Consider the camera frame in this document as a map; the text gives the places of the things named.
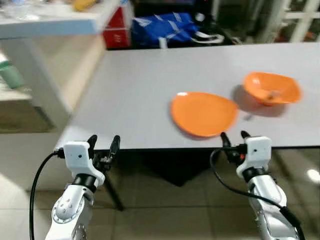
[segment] plate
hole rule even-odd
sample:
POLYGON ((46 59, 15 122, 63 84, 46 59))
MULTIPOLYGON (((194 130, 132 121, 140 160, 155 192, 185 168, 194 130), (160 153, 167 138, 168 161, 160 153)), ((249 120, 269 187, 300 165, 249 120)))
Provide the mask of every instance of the plate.
POLYGON ((243 86, 258 102, 270 106, 296 103, 302 95, 293 78, 268 72, 251 72, 243 86))
POLYGON ((205 92, 179 92, 171 103, 173 121, 184 131, 211 137, 235 122, 237 105, 224 97, 205 92))

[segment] black table leg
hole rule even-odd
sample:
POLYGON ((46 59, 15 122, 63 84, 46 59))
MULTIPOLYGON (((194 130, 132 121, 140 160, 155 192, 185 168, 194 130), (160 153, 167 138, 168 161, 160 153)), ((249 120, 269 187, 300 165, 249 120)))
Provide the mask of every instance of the black table leg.
POLYGON ((104 185, 105 189, 109 192, 109 194, 112 198, 112 201, 115 205, 115 208, 119 211, 123 211, 124 206, 123 206, 122 202, 120 201, 120 198, 119 198, 114 186, 112 185, 110 178, 108 177, 108 174, 105 173, 104 176, 105 176, 105 180, 104 180, 103 185, 104 185))

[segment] orange bowl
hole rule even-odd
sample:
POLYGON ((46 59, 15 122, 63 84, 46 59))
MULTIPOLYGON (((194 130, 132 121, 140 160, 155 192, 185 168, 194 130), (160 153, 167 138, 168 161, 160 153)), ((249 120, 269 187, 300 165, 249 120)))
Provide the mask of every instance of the orange bowl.
POLYGON ((243 85, 258 102, 268 106, 296 103, 302 95, 293 78, 273 73, 251 72, 243 85))

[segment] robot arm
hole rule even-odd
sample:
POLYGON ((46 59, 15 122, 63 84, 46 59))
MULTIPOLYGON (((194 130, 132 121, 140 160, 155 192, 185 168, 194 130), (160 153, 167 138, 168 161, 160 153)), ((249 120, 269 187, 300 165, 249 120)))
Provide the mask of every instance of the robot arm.
POLYGON ((94 192, 105 181, 104 171, 119 150, 120 137, 115 136, 109 157, 94 154, 97 136, 88 141, 70 141, 63 147, 66 166, 73 182, 53 206, 52 223, 45 240, 86 240, 92 217, 94 192))
MULTIPOLYGON (((221 134, 223 147, 230 163, 237 165, 236 173, 244 179, 250 194, 273 201, 278 206, 287 205, 287 197, 268 173, 271 159, 271 140, 265 136, 251 137, 241 132, 244 144, 231 147, 227 135, 221 134)), ((262 199, 250 197, 257 227, 263 240, 303 240, 297 229, 287 220, 279 207, 262 199)))

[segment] joint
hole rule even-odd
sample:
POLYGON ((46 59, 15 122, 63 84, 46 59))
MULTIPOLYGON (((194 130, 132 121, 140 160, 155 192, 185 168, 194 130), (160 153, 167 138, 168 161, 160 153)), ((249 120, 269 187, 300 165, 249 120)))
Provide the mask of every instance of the joint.
POLYGON ((250 167, 247 168, 242 172, 243 178, 246 183, 248 183, 252 178, 260 175, 267 175, 267 171, 265 171, 263 168, 254 168, 250 167))
POLYGON ((55 149, 53 152, 57 155, 58 158, 60 158, 60 159, 64 159, 65 158, 65 152, 64 152, 64 148, 63 147, 55 149))
POLYGON ((248 146, 245 143, 239 144, 238 146, 236 146, 236 149, 238 150, 238 152, 240 154, 247 154, 248 152, 248 146))
POLYGON ((91 192, 95 192, 97 190, 95 186, 96 178, 94 176, 79 173, 75 176, 72 185, 81 185, 91 190, 91 192))

